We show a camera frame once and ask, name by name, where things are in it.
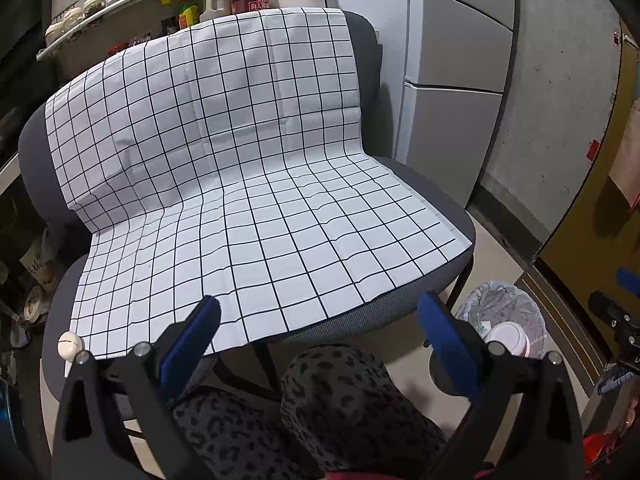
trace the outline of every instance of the wooden ball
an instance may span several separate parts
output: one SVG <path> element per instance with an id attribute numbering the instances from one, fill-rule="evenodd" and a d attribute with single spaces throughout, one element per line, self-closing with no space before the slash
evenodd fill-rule
<path id="1" fill-rule="evenodd" d="M 82 339 L 73 332 L 65 332 L 58 339 L 58 354 L 65 361 L 72 363 L 76 354 L 83 349 Z"/>

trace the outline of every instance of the leopard print pants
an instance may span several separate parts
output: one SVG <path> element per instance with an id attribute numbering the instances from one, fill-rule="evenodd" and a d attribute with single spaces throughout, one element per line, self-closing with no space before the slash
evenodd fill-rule
<path id="1" fill-rule="evenodd" d="M 357 471 L 418 479 L 444 437 L 394 386 L 385 365 L 347 345 L 298 355 L 282 378 L 284 428 L 233 394 L 202 386 L 174 407 L 217 479 L 317 480 Z M 318 465 L 300 460 L 302 444 Z"/>

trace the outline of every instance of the bottle with yellow cap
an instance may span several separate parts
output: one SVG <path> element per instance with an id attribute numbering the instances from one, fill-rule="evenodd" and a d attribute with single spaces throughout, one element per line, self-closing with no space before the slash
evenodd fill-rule
<path id="1" fill-rule="evenodd" d="M 175 17 L 174 6 L 171 4 L 171 0 L 160 0 L 162 5 L 162 35 L 168 36 L 174 32 L 178 32 L 178 20 Z"/>
<path id="2" fill-rule="evenodd" d="M 197 0 L 178 0 L 180 9 L 178 14 L 178 23 L 180 28 L 191 27 L 196 23 L 200 23 L 200 11 L 198 10 Z"/>

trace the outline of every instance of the white plastic jug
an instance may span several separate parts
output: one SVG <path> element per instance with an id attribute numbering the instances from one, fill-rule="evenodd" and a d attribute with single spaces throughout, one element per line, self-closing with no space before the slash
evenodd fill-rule
<path id="1" fill-rule="evenodd" d="M 205 10 L 200 15 L 201 23 L 231 14 L 231 5 L 229 4 L 229 0 L 205 0 L 204 6 Z"/>

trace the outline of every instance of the gray chair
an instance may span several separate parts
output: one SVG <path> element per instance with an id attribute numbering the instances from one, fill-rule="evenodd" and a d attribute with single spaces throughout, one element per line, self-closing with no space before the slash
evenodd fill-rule
<path id="1" fill-rule="evenodd" d="M 382 47 L 376 40 L 375 31 L 371 24 L 362 16 L 345 12 L 353 43 L 358 82 L 360 87 L 360 107 L 363 123 L 377 106 L 378 89 L 380 86 L 380 66 L 382 63 Z M 75 213 L 66 209 L 62 192 L 50 160 L 49 145 L 44 123 L 44 106 L 34 113 L 25 125 L 20 136 L 19 147 L 20 166 L 24 168 L 23 179 L 36 210 L 43 218 L 59 219 L 61 222 L 73 220 Z M 277 399 L 279 395 L 279 379 L 273 361 L 269 354 L 268 342 L 302 342 L 315 344 L 338 340 L 347 336 L 361 334 L 375 330 L 410 314 L 416 309 L 418 297 L 424 292 L 440 293 L 450 283 L 457 279 L 453 292 L 447 301 L 452 307 L 464 286 L 473 265 L 473 252 L 476 243 L 476 232 L 473 223 L 456 202 L 447 196 L 438 186 L 390 158 L 376 157 L 376 159 L 392 170 L 396 176 L 411 186 L 415 191 L 427 199 L 449 221 L 455 225 L 470 241 L 471 246 L 459 256 L 445 265 L 435 269 L 411 283 L 400 286 L 386 294 L 375 298 L 369 303 L 354 308 L 340 316 L 332 317 L 315 325 L 273 336 L 267 340 L 251 343 L 258 360 L 267 375 L 272 390 L 262 388 L 233 374 L 224 364 L 219 355 L 203 358 L 200 366 L 194 372 L 190 386 L 197 384 L 211 370 L 225 383 L 249 393 L 262 397 Z M 42 195 L 42 182 L 47 183 L 47 190 Z M 64 385 L 64 361 L 57 352 L 57 342 L 60 335 L 68 330 L 72 306 L 78 288 L 78 282 L 86 256 L 73 263 L 60 282 L 53 297 L 49 320 L 45 330 L 42 347 L 44 376 L 53 396 L 57 399 L 62 394 Z M 122 415 L 129 418 L 130 413 L 125 399 L 119 399 Z"/>

